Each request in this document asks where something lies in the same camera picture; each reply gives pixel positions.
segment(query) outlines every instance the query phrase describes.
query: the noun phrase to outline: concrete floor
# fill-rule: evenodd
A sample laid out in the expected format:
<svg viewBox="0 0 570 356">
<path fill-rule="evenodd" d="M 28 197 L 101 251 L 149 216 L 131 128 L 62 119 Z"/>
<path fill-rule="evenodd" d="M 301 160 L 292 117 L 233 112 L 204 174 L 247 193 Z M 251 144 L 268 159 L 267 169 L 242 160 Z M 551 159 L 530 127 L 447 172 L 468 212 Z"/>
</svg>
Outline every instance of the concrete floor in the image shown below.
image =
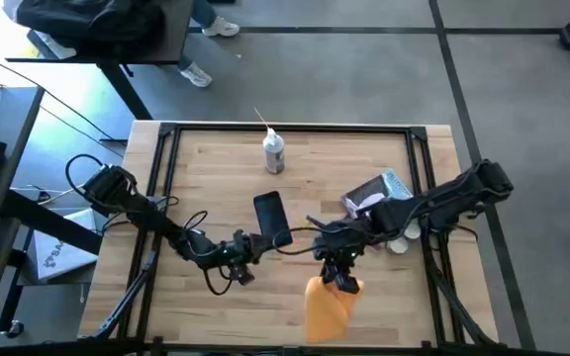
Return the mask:
<svg viewBox="0 0 570 356">
<path fill-rule="evenodd" d="M 570 19 L 570 0 L 438 0 L 438 5 L 449 28 L 558 28 Z M 428 0 L 237 0 L 218 11 L 247 27 L 433 26 Z M 556 36 L 545 35 L 454 35 L 448 41 L 480 152 L 499 161 L 516 186 L 498 211 L 535 342 L 539 349 L 570 352 L 570 52 Z M 447 124 L 462 167 L 470 164 L 436 35 L 249 29 L 234 39 L 191 35 L 186 52 L 215 78 L 211 88 L 191 86 L 171 67 L 132 68 L 132 82 L 157 119 L 255 121 L 256 106 L 265 118 L 280 122 Z M 95 67 L 14 67 L 110 134 L 128 131 L 133 116 Z M 99 136 L 54 101 L 46 99 L 45 105 Z M 80 152 L 120 161 L 41 113 L 15 184 L 65 189 L 58 172 Z M 71 197 L 57 206 L 83 204 Z M 516 346 L 490 233 L 483 219 L 477 227 L 501 340 Z M 77 286 L 32 289 L 18 311 L 25 335 L 0 336 L 0 345 L 73 339 L 82 311 L 79 294 Z"/>
</svg>

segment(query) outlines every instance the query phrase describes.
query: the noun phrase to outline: spray bottle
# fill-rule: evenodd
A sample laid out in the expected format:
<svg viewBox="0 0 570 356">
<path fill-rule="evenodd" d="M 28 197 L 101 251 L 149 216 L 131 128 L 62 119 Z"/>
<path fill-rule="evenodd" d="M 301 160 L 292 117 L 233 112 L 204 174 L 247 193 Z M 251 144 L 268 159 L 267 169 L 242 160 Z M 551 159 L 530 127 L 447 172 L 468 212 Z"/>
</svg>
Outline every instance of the spray bottle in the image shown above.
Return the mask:
<svg viewBox="0 0 570 356">
<path fill-rule="evenodd" d="M 263 139 L 265 169 L 272 174 L 278 174 L 285 169 L 285 141 L 263 120 L 256 108 L 254 108 L 254 111 L 267 127 L 267 136 Z"/>
</svg>

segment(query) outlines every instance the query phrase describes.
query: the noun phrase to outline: orange cloth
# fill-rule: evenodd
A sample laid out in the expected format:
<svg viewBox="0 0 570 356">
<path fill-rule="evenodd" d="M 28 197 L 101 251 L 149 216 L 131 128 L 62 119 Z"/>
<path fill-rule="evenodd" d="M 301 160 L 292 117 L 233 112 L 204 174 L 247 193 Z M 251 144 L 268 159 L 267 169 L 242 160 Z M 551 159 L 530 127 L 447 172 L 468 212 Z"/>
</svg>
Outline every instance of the orange cloth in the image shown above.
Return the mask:
<svg viewBox="0 0 570 356">
<path fill-rule="evenodd" d="M 353 305 L 362 294 L 364 284 L 357 281 L 357 294 L 340 291 L 334 282 L 323 283 L 323 277 L 314 277 L 305 290 L 305 325 L 308 343 L 344 338 Z"/>
</svg>

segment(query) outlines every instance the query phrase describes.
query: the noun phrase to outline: black bag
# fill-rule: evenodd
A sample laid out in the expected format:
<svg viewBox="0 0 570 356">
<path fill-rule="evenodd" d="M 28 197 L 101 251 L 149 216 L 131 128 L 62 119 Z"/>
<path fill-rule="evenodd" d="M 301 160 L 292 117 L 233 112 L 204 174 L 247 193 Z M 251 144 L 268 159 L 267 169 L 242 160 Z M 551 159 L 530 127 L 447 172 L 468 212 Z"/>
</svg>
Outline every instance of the black bag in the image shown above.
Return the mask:
<svg viewBox="0 0 570 356">
<path fill-rule="evenodd" d="M 23 0 L 17 23 L 79 54 L 123 57 L 162 38 L 164 14 L 147 0 Z"/>
</svg>

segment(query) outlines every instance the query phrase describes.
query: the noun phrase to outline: shoe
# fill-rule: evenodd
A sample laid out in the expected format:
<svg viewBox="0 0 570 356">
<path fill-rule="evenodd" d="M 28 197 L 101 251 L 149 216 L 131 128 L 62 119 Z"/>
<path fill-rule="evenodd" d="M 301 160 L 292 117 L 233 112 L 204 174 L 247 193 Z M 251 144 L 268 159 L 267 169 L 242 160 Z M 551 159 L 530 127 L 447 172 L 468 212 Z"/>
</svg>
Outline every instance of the shoe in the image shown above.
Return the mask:
<svg viewBox="0 0 570 356">
<path fill-rule="evenodd" d="M 239 27 L 237 24 L 229 23 L 223 17 L 218 16 L 217 19 L 215 19 L 213 25 L 211 25 L 208 29 L 202 29 L 202 34 L 208 37 L 216 35 L 221 35 L 223 37 L 232 37 L 238 34 L 238 29 Z"/>
<path fill-rule="evenodd" d="M 180 71 L 180 73 L 184 78 L 190 80 L 191 83 L 200 88 L 206 88 L 213 82 L 213 78 L 203 71 L 202 68 L 198 67 L 195 62 L 193 62 L 188 68 Z"/>
</svg>

